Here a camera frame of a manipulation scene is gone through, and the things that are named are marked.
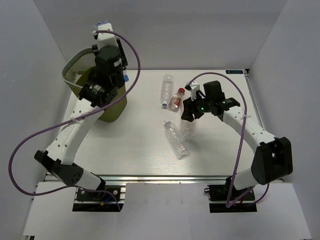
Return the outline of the orange label white cap bottle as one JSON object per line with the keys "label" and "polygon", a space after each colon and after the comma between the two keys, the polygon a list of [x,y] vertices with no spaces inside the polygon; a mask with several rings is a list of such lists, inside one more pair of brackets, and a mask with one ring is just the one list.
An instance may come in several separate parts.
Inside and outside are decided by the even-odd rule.
{"label": "orange label white cap bottle", "polygon": [[180,121],[180,132],[187,142],[191,142],[196,134],[197,119],[193,121],[181,120]]}

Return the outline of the clear bottle white cap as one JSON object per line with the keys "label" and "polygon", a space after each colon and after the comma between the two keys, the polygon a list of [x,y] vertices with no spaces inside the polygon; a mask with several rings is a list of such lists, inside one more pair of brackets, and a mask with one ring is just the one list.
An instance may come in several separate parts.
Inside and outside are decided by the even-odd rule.
{"label": "clear bottle white cap", "polygon": [[189,155],[186,140],[178,127],[170,120],[164,121],[166,138],[178,160]]}

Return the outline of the blue label blue cap bottle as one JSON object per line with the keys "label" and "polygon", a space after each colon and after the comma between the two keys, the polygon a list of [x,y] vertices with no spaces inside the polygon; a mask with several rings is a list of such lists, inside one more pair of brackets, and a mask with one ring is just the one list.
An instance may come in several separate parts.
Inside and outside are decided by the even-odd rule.
{"label": "blue label blue cap bottle", "polygon": [[128,82],[130,80],[129,76],[126,73],[123,74],[123,79],[125,82]]}

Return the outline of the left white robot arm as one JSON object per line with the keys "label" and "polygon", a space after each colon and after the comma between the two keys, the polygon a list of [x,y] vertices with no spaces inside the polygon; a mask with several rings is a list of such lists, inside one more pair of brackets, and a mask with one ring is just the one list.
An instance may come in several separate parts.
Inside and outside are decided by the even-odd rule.
{"label": "left white robot arm", "polygon": [[117,46],[104,46],[94,55],[95,67],[86,73],[88,79],[70,115],[71,123],[60,130],[46,150],[38,150],[34,158],[66,186],[87,189],[90,196],[99,200],[106,193],[105,181],[75,164],[74,159],[92,125],[104,113],[103,107],[117,97],[125,80]]}

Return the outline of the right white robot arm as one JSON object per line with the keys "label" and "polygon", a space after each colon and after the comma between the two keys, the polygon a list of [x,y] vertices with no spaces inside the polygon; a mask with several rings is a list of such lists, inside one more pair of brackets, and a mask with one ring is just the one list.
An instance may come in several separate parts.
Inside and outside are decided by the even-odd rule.
{"label": "right white robot arm", "polygon": [[250,168],[237,173],[234,182],[225,187],[229,198],[236,200],[246,188],[266,185],[293,172],[292,145],[286,137],[276,137],[245,115],[237,100],[225,97],[219,81],[207,82],[203,87],[204,92],[198,83],[186,85],[191,96],[183,101],[181,119],[193,122],[211,113],[243,135],[254,153]]}

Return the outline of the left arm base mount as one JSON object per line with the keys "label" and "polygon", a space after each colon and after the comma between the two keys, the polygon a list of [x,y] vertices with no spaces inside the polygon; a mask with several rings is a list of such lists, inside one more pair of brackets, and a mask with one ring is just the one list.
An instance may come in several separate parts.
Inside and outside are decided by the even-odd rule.
{"label": "left arm base mount", "polygon": [[111,194],[77,190],[74,197],[73,212],[117,213],[118,205],[122,209],[125,202],[126,187],[121,185],[106,185],[105,190]]}

